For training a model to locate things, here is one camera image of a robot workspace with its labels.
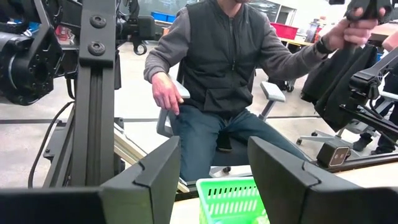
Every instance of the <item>wristwatch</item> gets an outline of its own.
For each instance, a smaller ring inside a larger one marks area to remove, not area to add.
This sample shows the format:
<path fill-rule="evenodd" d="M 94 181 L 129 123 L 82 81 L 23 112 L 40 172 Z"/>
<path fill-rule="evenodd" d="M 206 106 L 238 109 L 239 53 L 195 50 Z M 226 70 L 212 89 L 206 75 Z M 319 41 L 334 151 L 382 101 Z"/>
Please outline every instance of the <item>wristwatch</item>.
<path fill-rule="evenodd" d="M 326 48 L 325 44 L 323 43 L 323 37 L 321 37 L 315 47 L 317 48 L 317 51 L 321 54 L 331 54 L 334 52 L 334 50 L 329 50 Z"/>

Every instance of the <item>green plastic basket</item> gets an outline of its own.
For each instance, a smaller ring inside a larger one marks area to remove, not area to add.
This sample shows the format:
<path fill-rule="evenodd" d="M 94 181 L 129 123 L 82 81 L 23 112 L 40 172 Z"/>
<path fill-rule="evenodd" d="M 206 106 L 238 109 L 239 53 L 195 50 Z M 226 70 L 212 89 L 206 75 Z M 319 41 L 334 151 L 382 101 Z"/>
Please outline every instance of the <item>green plastic basket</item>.
<path fill-rule="evenodd" d="M 201 179 L 200 224 L 266 224 L 266 210 L 252 177 Z"/>

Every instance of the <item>man's right hand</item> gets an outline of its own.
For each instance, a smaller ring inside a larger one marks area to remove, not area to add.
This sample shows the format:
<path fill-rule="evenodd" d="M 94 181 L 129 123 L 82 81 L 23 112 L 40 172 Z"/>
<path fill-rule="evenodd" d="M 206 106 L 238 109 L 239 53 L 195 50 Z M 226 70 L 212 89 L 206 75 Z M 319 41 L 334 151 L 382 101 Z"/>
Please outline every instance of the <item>man's right hand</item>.
<path fill-rule="evenodd" d="M 166 73 L 159 72 L 152 77 L 152 93 L 157 106 L 172 110 L 176 115 L 180 113 L 178 104 L 183 103 L 184 100 Z"/>

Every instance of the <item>table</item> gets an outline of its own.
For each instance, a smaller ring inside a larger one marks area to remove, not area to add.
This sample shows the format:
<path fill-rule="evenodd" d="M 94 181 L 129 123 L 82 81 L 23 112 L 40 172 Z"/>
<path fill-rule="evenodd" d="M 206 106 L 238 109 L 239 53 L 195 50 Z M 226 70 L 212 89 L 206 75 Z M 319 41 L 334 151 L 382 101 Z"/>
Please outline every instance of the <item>table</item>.
<path fill-rule="evenodd" d="M 308 43 L 308 42 L 304 42 L 304 41 L 300 41 L 300 40 L 290 40 L 290 39 L 285 39 L 285 38 L 280 38 L 280 41 L 286 42 L 288 44 L 299 45 L 299 46 L 311 46 L 311 45 L 313 45 L 313 43 Z"/>
<path fill-rule="evenodd" d="M 398 187 L 398 162 L 336 175 L 361 187 Z M 199 206 L 199 198 L 175 202 L 170 224 L 199 224 Z"/>

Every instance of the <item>gray sweater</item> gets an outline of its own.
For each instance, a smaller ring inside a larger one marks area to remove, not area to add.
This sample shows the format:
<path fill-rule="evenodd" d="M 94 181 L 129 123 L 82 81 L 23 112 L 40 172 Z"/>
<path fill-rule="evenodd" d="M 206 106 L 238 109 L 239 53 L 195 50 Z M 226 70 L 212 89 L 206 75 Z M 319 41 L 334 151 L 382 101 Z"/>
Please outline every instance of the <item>gray sweater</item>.
<path fill-rule="evenodd" d="M 296 54 L 290 53 L 276 36 L 267 16 L 264 17 L 264 25 L 261 67 L 269 77 L 281 80 L 300 78 L 326 58 L 326 55 L 317 52 L 315 45 L 304 47 Z M 190 20 L 185 7 L 177 13 L 169 33 L 159 40 L 158 46 L 151 50 L 146 58 L 144 78 L 148 82 L 151 82 L 152 76 L 158 72 L 168 73 L 170 67 L 178 64 L 187 55 L 190 34 Z"/>

